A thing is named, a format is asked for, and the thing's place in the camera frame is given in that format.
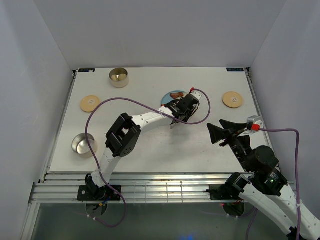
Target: black tag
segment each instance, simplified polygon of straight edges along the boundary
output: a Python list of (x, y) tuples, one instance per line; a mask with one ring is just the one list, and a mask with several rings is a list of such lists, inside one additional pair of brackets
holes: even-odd
[(227, 67), (227, 72), (244, 72), (245, 70), (242, 67)]
[(94, 73), (96, 71), (95, 68), (80, 68), (79, 73)]

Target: red cable plug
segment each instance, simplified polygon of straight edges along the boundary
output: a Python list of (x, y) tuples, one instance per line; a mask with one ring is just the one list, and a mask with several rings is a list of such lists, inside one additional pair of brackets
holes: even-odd
[(258, 132), (260, 129), (260, 125), (259, 124), (253, 124), (251, 130)]

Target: round wooden coaster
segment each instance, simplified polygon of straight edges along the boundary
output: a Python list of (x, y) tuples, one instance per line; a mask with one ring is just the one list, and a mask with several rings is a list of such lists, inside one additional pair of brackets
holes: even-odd
[(97, 96), (89, 95), (82, 99), (80, 108), (86, 113), (91, 113), (99, 104), (100, 100)]
[(235, 91), (228, 91), (222, 96), (222, 101), (227, 107), (236, 109), (243, 104), (244, 99), (239, 93)]

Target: white wall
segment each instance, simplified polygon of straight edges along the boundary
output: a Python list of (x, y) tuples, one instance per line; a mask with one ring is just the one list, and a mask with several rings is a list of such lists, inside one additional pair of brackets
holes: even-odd
[(285, 0), (35, 0), (69, 66), (249, 67)]
[[(320, 2), (288, 0), (252, 65), (252, 79), (270, 129), (300, 131), (301, 198), (320, 218)], [(284, 175), (294, 180), (294, 133), (271, 133)]]
[(0, 239), (15, 240), (72, 72), (32, 0), (0, 0)]

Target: gray floor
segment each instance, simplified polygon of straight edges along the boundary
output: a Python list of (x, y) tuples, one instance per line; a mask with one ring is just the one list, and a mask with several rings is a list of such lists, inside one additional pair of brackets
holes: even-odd
[[(123, 205), (109, 204), (101, 219), (115, 223)], [(251, 216), (234, 219), (206, 215), (200, 211), (224, 214), (220, 204), (129, 204), (125, 221), (106, 228), (85, 214), (85, 204), (42, 204), (33, 240), (244, 240)], [(286, 240), (280, 229), (258, 212), (250, 240)]]

